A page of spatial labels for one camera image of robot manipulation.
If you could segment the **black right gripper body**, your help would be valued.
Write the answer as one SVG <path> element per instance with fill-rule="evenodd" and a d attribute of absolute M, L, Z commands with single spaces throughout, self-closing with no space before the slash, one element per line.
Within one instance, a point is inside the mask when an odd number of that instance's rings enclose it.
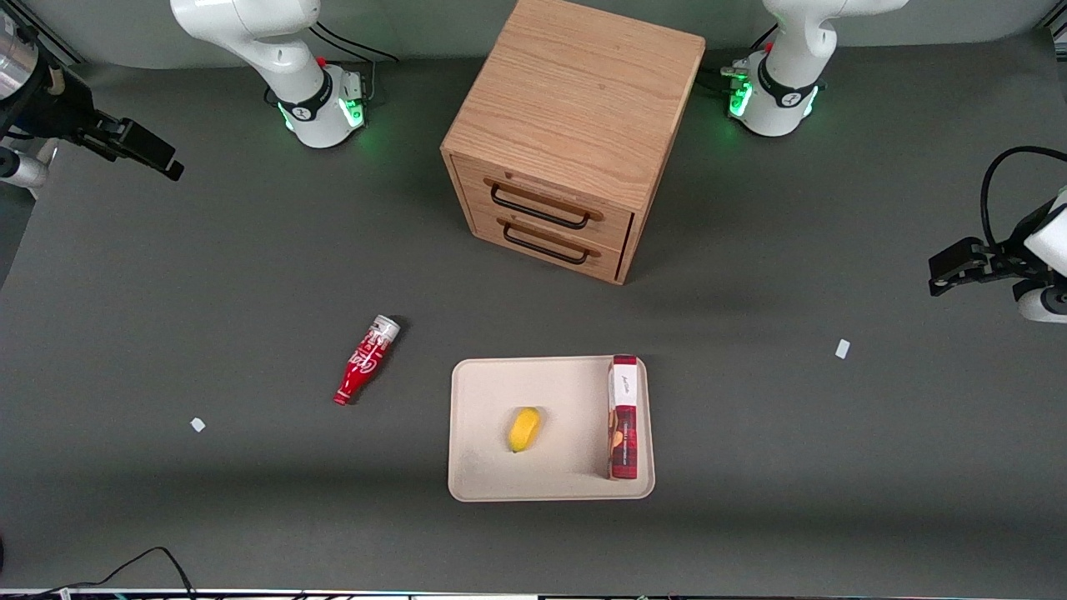
<path fill-rule="evenodd" d="M 117 121 L 96 110 L 90 86 L 71 73 L 38 66 L 15 92 L 15 127 L 39 139 L 61 139 L 95 153 L 120 153 L 111 132 L 100 124 Z"/>

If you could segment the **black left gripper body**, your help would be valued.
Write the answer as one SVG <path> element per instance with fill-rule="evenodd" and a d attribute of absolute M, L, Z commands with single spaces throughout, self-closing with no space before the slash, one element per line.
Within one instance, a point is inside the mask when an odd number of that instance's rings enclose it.
<path fill-rule="evenodd" d="M 1038 207 L 1022 217 L 1003 240 L 997 240 L 990 220 L 986 242 L 999 269 L 1034 282 L 1060 281 L 1060 207 Z"/>

